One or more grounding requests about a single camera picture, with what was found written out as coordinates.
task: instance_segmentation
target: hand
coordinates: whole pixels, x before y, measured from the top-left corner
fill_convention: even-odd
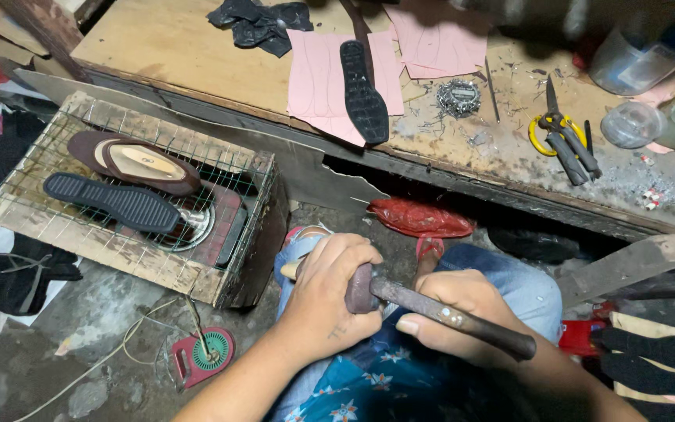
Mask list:
[[[478,270],[443,271],[422,276],[416,290],[461,311],[520,333],[531,333],[506,304],[502,295]],[[514,359],[488,343],[445,327],[418,314],[403,315],[399,331],[417,338],[430,349],[463,358],[479,367],[507,367]]]
[[[345,307],[348,280],[359,265],[380,264],[369,239],[333,234],[321,239],[304,260],[286,309],[274,326],[295,358],[309,364],[348,349],[382,326],[380,311],[354,315]]]

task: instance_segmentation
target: fingernail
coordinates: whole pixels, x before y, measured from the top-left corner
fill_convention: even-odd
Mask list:
[[[416,334],[418,334],[418,324],[416,324],[415,322],[405,321],[401,319],[395,325],[395,328],[397,328],[398,331],[410,334],[411,336],[415,336]]]

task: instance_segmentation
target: wooden workbench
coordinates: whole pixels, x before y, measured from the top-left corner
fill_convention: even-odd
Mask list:
[[[487,57],[500,124],[482,79],[465,77],[481,88],[481,110],[455,120],[439,118],[434,97],[449,78],[411,81],[404,71],[400,85],[405,114],[390,118],[389,142],[356,153],[288,117],[292,53],[278,59],[260,49],[235,47],[230,30],[216,29],[205,18],[221,2],[117,0],[72,57],[99,85],[205,120],[270,132],[331,156],[631,241],[675,233],[675,152],[661,156],[606,142],[599,130],[601,118],[626,100],[593,85],[571,65],[569,52],[490,37]],[[373,31],[389,27],[380,8],[367,15]],[[352,33],[350,18],[337,0],[312,7],[311,21],[317,32]],[[530,118],[546,109],[545,84],[538,83],[546,76],[534,69],[551,74],[563,113],[580,126],[591,121],[595,157],[604,172],[595,183],[572,186],[558,160],[542,156],[527,140]],[[482,131],[493,141],[472,146],[469,139]],[[655,165],[645,165],[639,152]],[[665,192],[665,201],[646,211],[641,195],[651,186]]]

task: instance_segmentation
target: wooden crate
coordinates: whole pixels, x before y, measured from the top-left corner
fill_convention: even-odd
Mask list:
[[[248,220],[228,263],[211,265],[188,254],[166,252],[147,238],[134,232],[127,234],[107,224],[107,219],[86,213],[85,207],[46,195],[43,181],[58,171],[116,182],[96,174],[67,151],[69,138],[85,130],[114,131],[144,139],[179,158],[213,166],[218,179],[211,182],[227,186],[247,183],[251,188],[239,195],[248,207]],[[270,152],[239,147],[82,92],[62,104],[0,187],[0,226],[216,307],[258,302],[286,234],[287,215],[285,189]]]

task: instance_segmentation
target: green wire grid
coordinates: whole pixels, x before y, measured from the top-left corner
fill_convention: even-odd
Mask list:
[[[107,104],[101,101],[100,105],[106,106]],[[226,264],[218,265],[217,263],[203,261],[198,257],[192,258],[199,243],[188,251],[169,252],[181,256],[185,260],[199,262],[200,264],[212,266],[218,270],[233,272],[238,275],[241,264],[243,264],[244,252],[248,250],[253,240],[254,227],[259,216],[262,215],[264,203],[269,196],[270,187],[273,183],[271,170],[260,171],[255,169],[251,166],[252,163],[249,162],[248,158],[244,158],[243,162],[239,163],[240,157],[238,152],[229,154],[226,151],[223,154],[222,149],[214,151],[214,148],[211,147],[201,148],[199,145],[195,145],[192,148],[191,143],[190,145],[183,142],[175,143],[177,140],[176,133],[164,133],[161,130],[160,122],[158,123],[158,130],[154,134],[150,133],[150,136],[148,136],[146,128],[143,128],[142,131],[138,131],[136,128],[128,131],[125,127],[125,118],[127,116],[127,110],[125,109],[118,109],[116,107],[112,113],[106,113],[108,115],[107,119],[102,124],[96,124],[94,120],[97,117],[93,116],[93,111],[94,107],[89,107],[78,115],[69,108],[67,110],[59,110],[39,139],[31,146],[25,158],[23,158],[0,186],[0,198],[30,206],[53,216],[69,218],[72,222],[81,225],[100,228],[113,236],[137,240],[138,234],[141,234],[144,243],[156,249],[159,249],[158,243],[163,243],[166,247],[178,247],[184,242],[184,235],[193,229],[183,219],[179,219],[179,224],[182,225],[181,229],[178,230],[179,226],[177,226],[172,234],[144,233],[131,230],[128,227],[122,230],[117,227],[116,220],[100,209],[65,203],[43,192],[43,182],[46,178],[59,171],[78,173],[89,179],[98,180],[110,185],[130,185],[119,179],[106,177],[93,170],[89,170],[76,158],[73,158],[67,151],[67,143],[77,132],[110,131],[135,139],[145,140],[163,149],[170,156],[183,159],[192,164],[200,173],[201,180],[222,186],[226,193],[233,191],[239,195],[241,198],[239,206],[246,209],[247,218]],[[124,118],[121,119],[120,123],[116,124],[117,122],[114,120],[118,120],[122,114]],[[167,145],[158,143],[158,140],[164,136],[171,137]],[[184,205],[185,209],[202,211],[209,207],[217,207],[214,214],[214,226],[200,243],[204,243],[207,239],[212,240],[216,236],[222,236],[223,233],[218,233],[220,228],[218,222],[231,217],[231,214],[235,217],[239,211],[238,206],[227,206],[218,202],[218,197],[212,195],[212,191],[206,188],[200,188],[194,194],[186,197],[174,197],[154,188],[141,187],[159,194],[175,206]]]

